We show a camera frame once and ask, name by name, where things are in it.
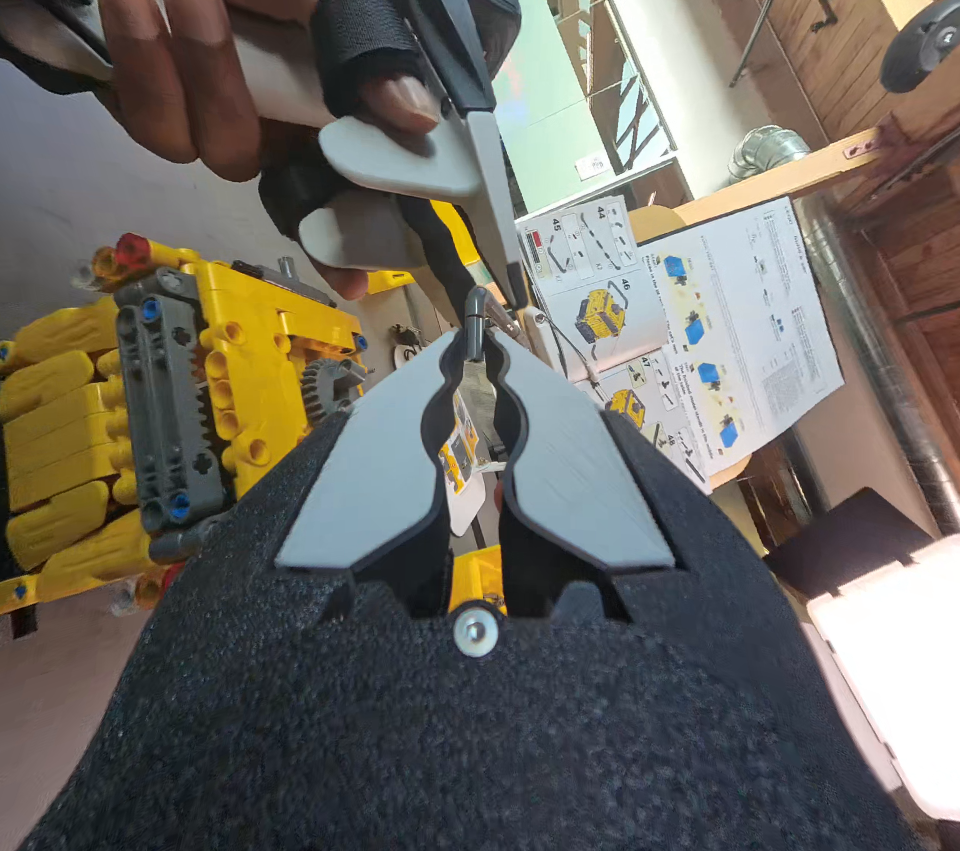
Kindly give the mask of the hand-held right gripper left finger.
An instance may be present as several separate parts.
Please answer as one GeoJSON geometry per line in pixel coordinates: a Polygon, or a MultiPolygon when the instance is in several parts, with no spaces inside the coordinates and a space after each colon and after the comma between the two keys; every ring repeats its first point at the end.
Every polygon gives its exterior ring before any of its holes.
{"type": "Polygon", "coordinates": [[[278,547],[277,569],[383,583],[412,616],[446,616],[447,468],[462,330],[443,334],[356,401],[278,547]]]}

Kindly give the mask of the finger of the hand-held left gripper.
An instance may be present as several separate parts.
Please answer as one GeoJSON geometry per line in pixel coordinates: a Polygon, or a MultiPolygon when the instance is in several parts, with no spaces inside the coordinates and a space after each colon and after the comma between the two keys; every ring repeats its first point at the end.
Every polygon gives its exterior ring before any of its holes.
{"type": "Polygon", "coordinates": [[[480,181],[463,205],[474,245],[510,307],[523,310],[529,296],[498,123],[492,112],[470,111],[463,124],[480,181]]]}
{"type": "Polygon", "coordinates": [[[398,197],[404,243],[414,279],[444,320],[462,327],[475,281],[457,252],[449,227],[421,197],[398,197]]]}

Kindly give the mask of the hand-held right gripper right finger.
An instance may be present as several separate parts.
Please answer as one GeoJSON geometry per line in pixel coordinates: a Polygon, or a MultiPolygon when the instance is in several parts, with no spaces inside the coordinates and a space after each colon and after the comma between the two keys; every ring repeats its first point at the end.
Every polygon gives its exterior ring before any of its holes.
{"type": "Polygon", "coordinates": [[[628,618],[618,582],[671,573],[676,557],[600,405],[503,331],[486,371],[506,446],[500,547],[508,613],[548,618],[570,585],[628,618]]]}

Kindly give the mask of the grey bent lego tube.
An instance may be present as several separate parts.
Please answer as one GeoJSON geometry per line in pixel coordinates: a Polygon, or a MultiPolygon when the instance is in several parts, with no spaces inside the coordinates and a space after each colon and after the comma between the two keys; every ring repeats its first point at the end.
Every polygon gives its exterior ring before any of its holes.
{"type": "Polygon", "coordinates": [[[484,361],[485,338],[488,326],[500,330],[513,341],[525,341],[520,321],[511,316],[504,305],[484,285],[475,285],[467,294],[464,303],[462,331],[464,335],[464,360],[468,364],[484,361]]]}

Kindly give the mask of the yellow lego robot model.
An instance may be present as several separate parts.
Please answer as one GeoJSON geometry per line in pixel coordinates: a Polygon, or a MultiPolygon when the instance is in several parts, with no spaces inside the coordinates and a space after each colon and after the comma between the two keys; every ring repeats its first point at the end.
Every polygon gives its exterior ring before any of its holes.
{"type": "Polygon", "coordinates": [[[2,341],[2,616],[121,581],[161,595],[215,527],[363,392],[359,320],[271,269],[124,233],[96,301],[2,341]]]}

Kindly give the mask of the open lego step manual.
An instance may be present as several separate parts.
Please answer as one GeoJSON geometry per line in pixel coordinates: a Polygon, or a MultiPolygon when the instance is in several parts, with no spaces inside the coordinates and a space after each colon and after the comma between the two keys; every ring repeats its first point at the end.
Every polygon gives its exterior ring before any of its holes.
{"type": "Polygon", "coordinates": [[[622,196],[515,222],[531,305],[546,317],[545,363],[619,413],[695,487],[711,493],[666,356],[668,324],[622,196]]]}

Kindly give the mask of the white printed task sheet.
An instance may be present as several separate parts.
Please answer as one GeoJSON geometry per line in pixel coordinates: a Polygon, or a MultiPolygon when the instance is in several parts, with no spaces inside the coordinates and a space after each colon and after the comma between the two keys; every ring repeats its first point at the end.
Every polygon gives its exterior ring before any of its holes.
{"type": "Polygon", "coordinates": [[[667,322],[663,357],[709,482],[844,384],[788,197],[637,246],[667,322]]]}

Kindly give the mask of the black caster wheel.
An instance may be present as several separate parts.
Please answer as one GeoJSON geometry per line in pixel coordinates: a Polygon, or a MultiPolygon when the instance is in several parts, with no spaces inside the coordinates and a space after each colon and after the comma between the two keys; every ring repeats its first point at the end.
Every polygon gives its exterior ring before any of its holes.
{"type": "Polygon", "coordinates": [[[959,47],[959,0],[935,0],[890,42],[879,79],[890,94],[915,90],[959,47]]]}

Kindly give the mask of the silver ventilation duct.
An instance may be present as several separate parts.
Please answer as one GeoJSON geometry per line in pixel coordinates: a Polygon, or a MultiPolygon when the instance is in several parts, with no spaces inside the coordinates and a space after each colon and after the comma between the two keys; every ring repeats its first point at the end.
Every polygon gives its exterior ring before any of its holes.
{"type": "Polygon", "coordinates": [[[937,530],[958,533],[958,129],[931,152],[894,121],[820,149],[775,124],[729,184],[794,199],[813,264],[937,530]]]}

